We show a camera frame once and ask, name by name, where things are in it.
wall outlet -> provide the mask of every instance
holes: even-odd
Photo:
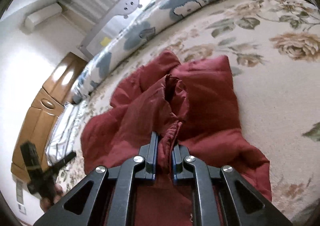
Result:
[[[16,181],[16,195],[17,202],[23,204],[23,182],[18,179]]]
[[[24,205],[18,203],[19,212],[21,212],[24,215],[27,215],[27,211]]]

yellow sticker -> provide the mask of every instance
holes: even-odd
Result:
[[[100,42],[100,44],[105,47],[107,44],[110,43],[112,39],[108,38],[108,37],[104,37],[104,39]]]

red cloth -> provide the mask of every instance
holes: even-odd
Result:
[[[135,226],[191,226],[190,188],[170,180],[176,141],[207,165],[231,165],[271,201],[269,161],[241,135],[239,110],[226,56],[180,64],[170,51],[124,79],[113,109],[93,117],[82,137],[84,171],[114,167],[161,135],[156,182],[139,186]]]

rose pattern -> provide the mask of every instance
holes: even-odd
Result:
[[[282,55],[288,55],[293,60],[316,61],[320,58],[320,37],[315,34],[284,33],[270,38],[275,42],[274,48]]]
[[[235,18],[243,18],[247,16],[254,16],[261,11],[261,5],[257,1],[251,3],[240,4],[232,10],[229,10],[225,15]]]

wooden furniture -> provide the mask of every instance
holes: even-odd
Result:
[[[87,62],[68,53],[33,100],[13,151],[11,172],[24,182],[30,180],[23,162],[20,146],[29,140],[36,145],[42,169],[48,167],[44,149],[65,102],[72,102],[71,87]]]

